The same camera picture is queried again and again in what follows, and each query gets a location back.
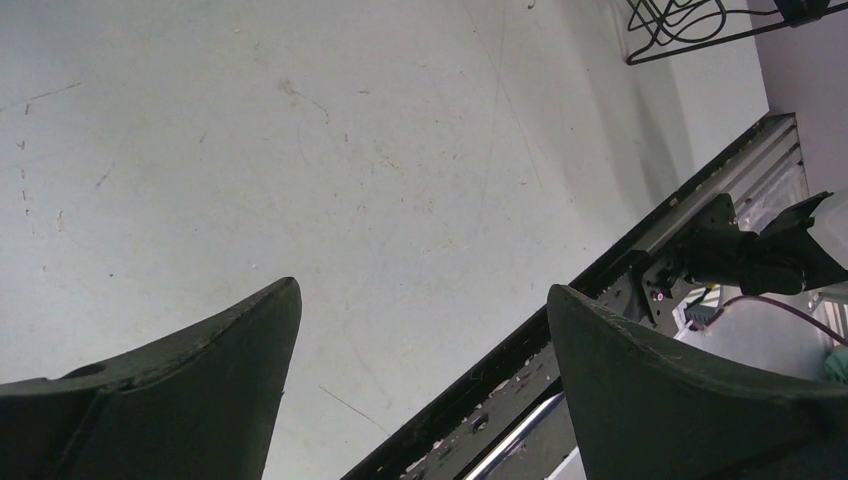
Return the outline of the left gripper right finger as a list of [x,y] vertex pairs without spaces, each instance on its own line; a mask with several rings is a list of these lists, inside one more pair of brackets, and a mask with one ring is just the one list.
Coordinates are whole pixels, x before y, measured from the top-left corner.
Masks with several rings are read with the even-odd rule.
[[843,479],[847,389],[704,352],[566,285],[547,317],[590,479]]

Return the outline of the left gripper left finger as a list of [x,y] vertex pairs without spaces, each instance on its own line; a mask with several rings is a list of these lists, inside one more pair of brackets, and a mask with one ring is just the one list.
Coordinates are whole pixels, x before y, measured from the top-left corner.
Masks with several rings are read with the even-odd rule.
[[5,479],[259,479],[302,314],[279,279],[57,378],[1,387]]

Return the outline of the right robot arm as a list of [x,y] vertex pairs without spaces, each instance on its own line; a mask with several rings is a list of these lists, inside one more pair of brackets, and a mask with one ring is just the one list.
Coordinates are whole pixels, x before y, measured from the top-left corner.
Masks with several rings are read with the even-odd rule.
[[640,319],[659,327],[693,289],[734,286],[748,296],[796,295],[847,279],[847,193],[824,191],[781,211],[761,232],[741,229],[717,195],[636,264]]

